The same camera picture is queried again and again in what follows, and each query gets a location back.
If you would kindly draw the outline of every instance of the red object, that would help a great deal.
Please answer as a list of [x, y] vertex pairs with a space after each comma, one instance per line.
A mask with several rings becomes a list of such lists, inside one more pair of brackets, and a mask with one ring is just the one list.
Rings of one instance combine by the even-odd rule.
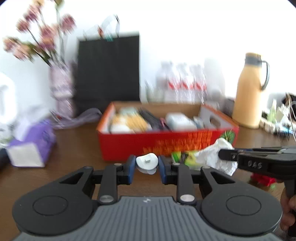
[[251, 179], [266, 187], [269, 187], [271, 184], [276, 182], [276, 179], [273, 177], [268, 177], [257, 173], [253, 173], [251, 175]]
[[[161, 131], [137, 134], [110, 134], [110, 120], [122, 107], [144, 108], [156, 117], [165, 117], [169, 112], [183, 112], [185, 115], [198, 114], [208, 116], [208, 122], [213, 118], [218, 120], [219, 128], [202, 129], [198, 131]], [[201, 150], [231, 130], [235, 143], [239, 125], [220, 111], [199, 104], [141, 104], [139, 102], [112, 102], [104, 112], [98, 127], [102, 157], [105, 161], [125, 161], [129, 155], [142, 156], [148, 153], [170, 156], [174, 151]]]

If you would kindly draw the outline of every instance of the white logo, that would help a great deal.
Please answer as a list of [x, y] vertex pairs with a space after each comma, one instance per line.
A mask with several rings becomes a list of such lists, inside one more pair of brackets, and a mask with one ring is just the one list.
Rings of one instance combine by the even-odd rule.
[[248, 161], [248, 167], [253, 167], [253, 168], [256, 168], [256, 169], [260, 169], [262, 168], [262, 162], [259, 162], [257, 164], [257, 162], [252, 162], [252, 161]]
[[144, 203], [148, 203], [148, 202], [151, 202], [151, 199], [149, 198], [146, 198], [146, 200], [143, 200]]

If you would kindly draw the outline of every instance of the purple tissue box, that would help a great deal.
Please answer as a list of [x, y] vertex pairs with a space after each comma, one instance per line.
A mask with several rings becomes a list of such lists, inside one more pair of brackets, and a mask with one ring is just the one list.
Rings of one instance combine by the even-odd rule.
[[56, 137], [50, 120], [32, 126], [24, 141], [12, 140], [7, 153], [16, 167], [44, 167]]

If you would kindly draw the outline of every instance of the brown table surface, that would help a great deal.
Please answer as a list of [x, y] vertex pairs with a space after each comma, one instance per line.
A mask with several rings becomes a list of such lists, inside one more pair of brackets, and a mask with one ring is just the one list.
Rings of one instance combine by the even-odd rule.
[[[53, 148], [50, 159], [45, 168], [17, 168], [7, 165], [0, 171], [0, 240], [8, 241], [18, 235], [19, 231], [11, 215], [13, 203], [23, 194], [43, 186], [67, 173], [83, 166], [90, 165], [94, 169], [103, 169], [108, 162], [101, 158], [96, 123], [69, 130], [58, 130], [57, 144]], [[262, 146], [294, 145], [294, 140], [284, 141], [265, 131], [251, 130], [241, 127], [237, 148], [252, 148]], [[234, 177], [248, 181], [250, 173], [237, 170]], [[99, 185], [96, 186], [94, 196], [97, 195]], [[283, 184], [277, 184], [271, 191], [279, 198]], [[118, 186], [118, 194], [128, 196], [174, 196], [176, 186], [163, 185], [158, 172], [147, 175], [135, 171], [133, 183], [130, 186]], [[196, 195], [201, 198], [198, 185]]]

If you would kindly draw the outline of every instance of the yellow thermos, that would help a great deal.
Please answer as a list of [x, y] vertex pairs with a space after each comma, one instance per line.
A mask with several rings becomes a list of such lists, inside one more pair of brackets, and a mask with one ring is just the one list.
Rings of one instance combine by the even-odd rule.
[[[266, 63], [266, 79], [261, 85], [262, 62]], [[256, 53], [246, 53], [244, 68], [237, 84], [232, 118], [242, 126], [258, 128], [262, 115], [262, 92], [269, 80], [269, 64]]]

